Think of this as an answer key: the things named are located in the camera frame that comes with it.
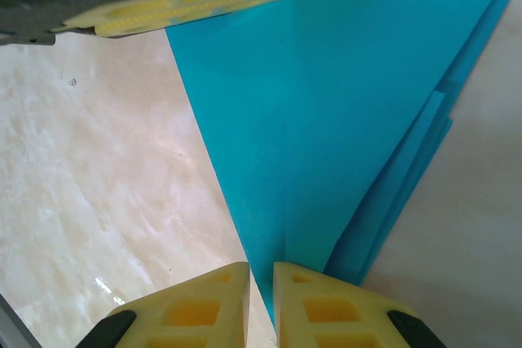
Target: blue plastic sheet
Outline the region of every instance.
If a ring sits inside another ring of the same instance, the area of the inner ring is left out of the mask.
[[[431,124],[440,111],[445,94],[434,91],[411,125],[408,134],[399,143],[374,184],[370,187],[346,230],[341,235],[325,273],[354,283],[358,281],[370,250],[373,238],[386,224],[388,211],[404,189],[409,169],[417,157]]]
[[[399,144],[339,239],[325,273],[353,284],[362,283],[409,195],[449,131],[451,126],[449,113],[508,2],[509,0],[492,0],[486,8],[470,37],[436,87],[435,92],[444,94],[444,100],[422,144],[419,148],[417,146],[405,148],[405,144],[414,138],[414,126],[412,126],[412,130]],[[416,156],[410,164],[398,168],[400,160],[404,160],[411,154]],[[391,181],[395,182],[395,187],[387,185]],[[374,193],[378,192],[375,189],[380,189],[382,194],[375,195]],[[387,207],[391,199],[390,193],[393,194],[394,201],[391,207]]]
[[[269,310],[273,263],[325,269],[491,2],[282,0],[167,30]],[[437,113],[417,148],[422,163],[397,171],[396,198],[362,241],[372,245],[357,281],[448,130]],[[332,262],[327,271],[341,275]]]

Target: white marble floor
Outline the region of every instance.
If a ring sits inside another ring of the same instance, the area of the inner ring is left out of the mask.
[[[448,346],[522,332],[522,0],[367,287]],[[244,260],[164,32],[0,48],[0,292],[46,348],[118,303]],[[275,346],[257,288],[249,348]]]

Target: white surface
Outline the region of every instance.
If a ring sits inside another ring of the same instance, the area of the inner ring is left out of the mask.
[[[449,347],[522,346],[522,0],[366,286]],[[0,48],[0,291],[49,348],[244,254],[163,32]],[[253,290],[249,347],[273,346]]]

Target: rectangular hole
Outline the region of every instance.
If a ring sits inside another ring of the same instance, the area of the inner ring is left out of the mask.
[[[313,280],[308,276],[301,275],[300,273],[294,273],[292,275],[292,280],[295,283],[311,283]]]
[[[346,297],[310,297],[303,301],[310,322],[356,322],[361,313]]]
[[[216,299],[176,301],[166,311],[164,325],[211,326],[218,319],[221,302]]]
[[[205,348],[206,337],[150,338],[147,348]]]
[[[220,273],[219,275],[214,276],[212,278],[212,280],[217,281],[219,283],[228,283],[230,281],[231,277],[232,277],[232,273],[224,272],[224,273]]]
[[[316,337],[317,348],[382,348],[371,334],[323,335]]]

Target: blue paper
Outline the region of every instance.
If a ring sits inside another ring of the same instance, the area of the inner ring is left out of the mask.
[[[358,281],[374,245],[374,238],[400,191],[404,189],[403,182],[444,99],[445,95],[439,91],[431,94],[339,238],[325,268],[327,275],[353,284]]]
[[[466,44],[462,47],[458,56],[455,58],[445,76],[436,87],[436,90],[445,93],[445,100],[441,105],[441,110],[431,125],[422,146],[418,150],[418,156],[415,158],[415,161],[409,170],[408,178],[405,180],[403,189],[400,194],[397,195],[395,207],[391,208],[387,216],[383,219],[383,224],[379,228],[379,233],[376,235],[375,239],[373,239],[372,249],[369,251],[365,265],[358,271],[358,275],[355,279],[353,278],[353,275],[349,276],[352,283],[360,284],[364,280],[374,262],[374,259],[378,255],[378,251],[383,246],[387,235],[395,224],[401,210],[404,208],[406,201],[409,199],[409,195],[414,190],[433,155],[436,153],[436,150],[449,131],[451,120],[448,119],[448,115],[453,108],[458,95],[461,93],[466,79],[471,73],[476,61],[479,59],[482,49],[486,45],[501,18],[508,2],[509,0],[493,0],[491,2],[488,8],[484,11],[484,14],[481,16],[477,26],[473,29]],[[365,240],[371,242],[371,239],[368,236]],[[344,260],[344,262],[345,265],[350,265],[347,260]],[[348,277],[346,276],[346,272],[343,272],[342,269],[334,271],[333,273],[339,278]]]
[[[489,2],[283,0],[167,30],[268,305],[273,262],[324,269]]]

